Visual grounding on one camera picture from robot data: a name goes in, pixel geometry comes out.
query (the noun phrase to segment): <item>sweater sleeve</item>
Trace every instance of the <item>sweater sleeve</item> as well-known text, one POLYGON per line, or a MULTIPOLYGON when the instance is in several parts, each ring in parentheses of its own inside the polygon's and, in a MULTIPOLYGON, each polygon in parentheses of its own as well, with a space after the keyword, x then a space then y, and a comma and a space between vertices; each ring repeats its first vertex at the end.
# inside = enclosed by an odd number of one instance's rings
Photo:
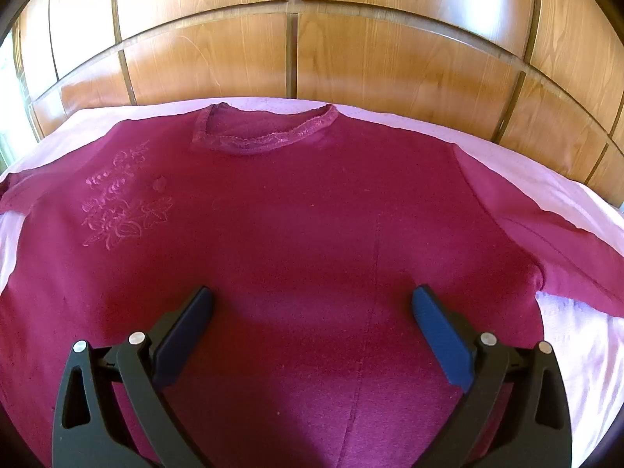
POLYGON ((502 176, 454 145, 458 166, 483 209, 542 270, 542 291, 624 316, 624 257, 594 234, 543 211, 502 176))
POLYGON ((105 135, 41 167, 9 173, 0 183, 0 214, 15 211, 28 215, 42 195, 88 163, 107 142, 105 135))

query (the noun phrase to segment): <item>bed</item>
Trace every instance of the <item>bed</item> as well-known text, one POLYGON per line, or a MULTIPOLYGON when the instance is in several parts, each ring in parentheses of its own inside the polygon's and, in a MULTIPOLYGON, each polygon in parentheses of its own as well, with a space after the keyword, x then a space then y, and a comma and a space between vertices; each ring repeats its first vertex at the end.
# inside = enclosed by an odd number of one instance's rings
MULTIPOLYGON (((624 45, 597 1, 23 0, 16 72, 42 140, 1 179, 122 120, 220 101, 280 114, 331 103, 455 143, 624 256, 613 207, 624 202, 624 45)), ((23 224, 0 217, 2 290, 23 224)), ((581 466, 624 403, 624 321, 573 296, 535 299, 581 466)))
MULTIPOLYGON (((197 99, 155 106, 96 108, 77 112, 29 156, 10 167, 18 172, 50 163, 108 132, 118 121, 181 114, 225 101, 242 110, 298 113, 321 102, 279 98, 197 99)), ((538 163, 493 143, 452 129, 351 106, 338 110, 350 117, 437 137, 458 144, 470 156, 520 188, 547 211, 560 214, 576 227, 592 232, 624 254, 624 218, 589 188, 565 179, 538 163)), ((4 289, 16 261, 24 217, 8 212, 0 218, 4 289)), ((562 371, 573 427, 573 466, 582 464, 609 429, 624 403, 624 321, 609 317, 574 298, 540 293, 536 296, 545 339, 552 343, 562 371)))

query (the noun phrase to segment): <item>window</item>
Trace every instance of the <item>window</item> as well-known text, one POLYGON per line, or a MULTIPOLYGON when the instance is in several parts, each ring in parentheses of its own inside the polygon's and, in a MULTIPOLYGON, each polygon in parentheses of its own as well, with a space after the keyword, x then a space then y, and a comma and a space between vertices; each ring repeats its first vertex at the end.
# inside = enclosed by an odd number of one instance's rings
POLYGON ((13 63, 13 39, 9 33, 0 46, 0 169, 27 154, 37 139, 24 110, 20 83, 13 63))

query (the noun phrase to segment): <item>pink bedsheet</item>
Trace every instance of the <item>pink bedsheet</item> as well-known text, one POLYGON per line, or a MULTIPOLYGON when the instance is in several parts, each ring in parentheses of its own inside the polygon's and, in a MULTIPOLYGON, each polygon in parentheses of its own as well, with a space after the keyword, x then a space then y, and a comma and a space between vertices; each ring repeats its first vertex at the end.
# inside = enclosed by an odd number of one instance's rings
MULTIPOLYGON (((277 113, 300 112, 321 105, 318 102, 286 99, 224 100, 245 110, 277 113)), ((10 171, 49 163, 101 137, 113 124, 123 119, 183 113, 212 102, 213 99, 206 99, 160 106, 80 111, 40 143, 33 154, 12 166, 10 171)), ((542 209, 556 212, 575 226, 595 233, 624 254, 624 220, 583 185, 562 178, 517 153, 451 129, 348 106, 338 108, 351 117, 407 128, 457 143, 468 154, 515 184, 542 209)), ((22 222, 23 218, 16 213, 7 213, 0 219, 1 287, 4 287, 15 266, 22 222)), ((622 319, 608 317, 586 305, 575 303, 573 298, 538 294, 537 300, 544 321, 545 339, 555 347, 566 384, 572 415, 573 466, 579 466, 606 432, 624 402, 623 351, 620 349, 624 342, 624 323, 622 319)))

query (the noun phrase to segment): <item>screw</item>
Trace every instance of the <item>screw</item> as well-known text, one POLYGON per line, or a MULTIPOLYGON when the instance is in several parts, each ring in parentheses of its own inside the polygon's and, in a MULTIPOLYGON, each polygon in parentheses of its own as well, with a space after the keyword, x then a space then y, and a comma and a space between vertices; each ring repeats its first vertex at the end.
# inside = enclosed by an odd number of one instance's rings
POLYGON ((538 346, 542 354, 552 353, 552 345, 548 341, 540 341, 538 346))
POLYGON ((85 350, 86 347, 87 347, 87 342, 85 340, 81 339, 80 341, 76 341, 74 343, 74 352, 79 354, 80 352, 85 350))
POLYGON ((492 333, 482 333, 481 334, 481 343, 483 343, 484 345, 494 346, 494 345, 496 345, 497 341, 498 340, 496 339, 496 336, 494 336, 494 334, 492 334, 492 333))
POLYGON ((131 345, 140 345, 141 343, 145 341, 145 333, 142 333, 141 331, 132 333, 130 334, 128 341, 130 342, 131 345))

